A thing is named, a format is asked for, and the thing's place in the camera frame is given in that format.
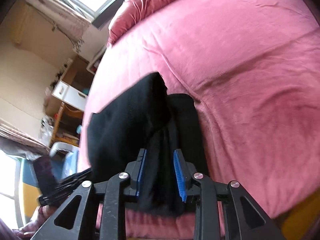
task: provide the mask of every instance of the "pink bedsheet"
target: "pink bedsheet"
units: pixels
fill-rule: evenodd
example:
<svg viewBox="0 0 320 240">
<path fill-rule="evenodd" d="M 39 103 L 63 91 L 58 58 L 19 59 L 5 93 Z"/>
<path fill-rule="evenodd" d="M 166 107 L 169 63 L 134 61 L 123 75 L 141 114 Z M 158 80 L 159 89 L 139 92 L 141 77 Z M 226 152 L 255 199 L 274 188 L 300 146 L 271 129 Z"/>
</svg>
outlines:
<svg viewBox="0 0 320 240">
<path fill-rule="evenodd" d="M 213 179 L 238 180 L 271 217 L 320 186 L 320 27 L 302 0 L 177 0 L 135 25 L 94 78 L 79 170 L 91 113 L 153 71 L 194 98 Z M 126 215 L 129 236 L 193 237 L 192 215 Z"/>
</svg>

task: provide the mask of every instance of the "blue object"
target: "blue object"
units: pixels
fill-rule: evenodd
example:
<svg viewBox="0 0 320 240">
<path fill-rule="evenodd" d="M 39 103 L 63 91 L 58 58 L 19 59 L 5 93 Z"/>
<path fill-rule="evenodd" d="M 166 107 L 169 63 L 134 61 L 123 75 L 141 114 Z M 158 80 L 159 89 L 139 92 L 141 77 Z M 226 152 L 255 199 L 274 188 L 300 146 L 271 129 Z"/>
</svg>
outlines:
<svg viewBox="0 0 320 240">
<path fill-rule="evenodd" d="M 79 125 L 79 126 L 77 127 L 77 134 L 80 134 L 80 133 L 81 133 L 81 129 L 82 129 L 82 125 Z"/>
<path fill-rule="evenodd" d="M 61 179 L 77 173 L 78 152 L 79 151 L 77 150 L 75 152 L 69 152 L 66 155 L 62 168 Z"/>
<path fill-rule="evenodd" d="M 186 180 L 183 176 L 177 150 L 173 152 L 173 166 L 176 172 L 179 195 L 183 202 L 187 201 Z"/>
<path fill-rule="evenodd" d="M 144 161 L 146 159 L 146 154 L 147 154 L 147 150 L 144 150 L 143 158 L 142 158 L 142 162 L 141 162 L 141 166 L 140 166 L 140 170 L 139 170 L 139 174 L 138 174 L 138 179 L 137 179 L 137 193 L 136 193 L 136 196 L 139 196 L 139 193 L 140 193 L 140 182 L 142 180 L 142 174 L 143 174 Z"/>
</svg>

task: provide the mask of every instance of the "cabinet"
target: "cabinet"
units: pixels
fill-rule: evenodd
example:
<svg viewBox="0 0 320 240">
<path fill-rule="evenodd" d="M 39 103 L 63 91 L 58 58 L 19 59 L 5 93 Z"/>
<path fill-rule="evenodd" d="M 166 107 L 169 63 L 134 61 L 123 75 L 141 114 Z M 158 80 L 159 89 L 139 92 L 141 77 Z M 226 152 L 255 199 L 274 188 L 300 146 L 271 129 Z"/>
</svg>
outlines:
<svg viewBox="0 0 320 240">
<path fill-rule="evenodd" d="M 54 117 L 64 102 L 70 109 L 84 111 L 87 95 L 94 75 L 87 71 L 88 62 L 77 56 L 73 63 L 65 70 L 58 84 L 53 90 L 45 106 L 45 113 Z"/>
</svg>

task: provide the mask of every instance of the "wall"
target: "wall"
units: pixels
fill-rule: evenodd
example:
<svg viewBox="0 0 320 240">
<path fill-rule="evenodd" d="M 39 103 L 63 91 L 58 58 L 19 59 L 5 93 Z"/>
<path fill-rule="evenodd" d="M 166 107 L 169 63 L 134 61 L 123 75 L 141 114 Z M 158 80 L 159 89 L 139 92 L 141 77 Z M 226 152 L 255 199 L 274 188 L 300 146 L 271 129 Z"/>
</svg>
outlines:
<svg viewBox="0 0 320 240">
<path fill-rule="evenodd" d="M 79 55 L 91 61 L 100 49 L 107 44 L 109 38 L 109 24 L 108 21 L 101 30 L 97 29 L 93 25 L 84 32 L 82 39 L 84 43 L 80 47 Z"/>
<path fill-rule="evenodd" d="M 25 5 L 24 0 L 18 0 L 20 6 Z M 60 68 L 67 58 L 74 58 L 76 53 L 72 50 L 73 44 L 63 33 L 52 31 L 50 19 L 33 9 L 26 22 L 20 49 L 35 53 L 40 58 Z"/>
<path fill-rule="evenodd" d="M 60 62 L 54 66 L 42 58 L 44 55 L 36 55 L 12 43 L 10 28 L 20 12 L 17 3 L 0 26 L 0 118 L 37 138 L 44 116 L 45 88 L 54 80 Z"/>
</svg>

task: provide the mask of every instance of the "white curtain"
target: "white curtain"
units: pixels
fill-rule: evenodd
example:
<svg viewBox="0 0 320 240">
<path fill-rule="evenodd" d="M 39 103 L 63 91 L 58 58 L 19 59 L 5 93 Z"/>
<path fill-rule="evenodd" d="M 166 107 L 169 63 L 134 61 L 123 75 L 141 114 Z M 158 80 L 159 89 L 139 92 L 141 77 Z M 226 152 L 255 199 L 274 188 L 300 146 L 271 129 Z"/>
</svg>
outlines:
<svg viewBox="0 0 320 240">
<path fill-rule="evenodd" d="M 91 21 L 60 0 L 25 0 L 50 18 L 72 41 L 77 42 Z"/>
<path fill-rule="evenodd" d="M 0 118 L 0 150 L 8 155 L 16 155 L 34 160 L 41 155 L 49 155 L 49 147 L 27 135 Z"/>
</svg>

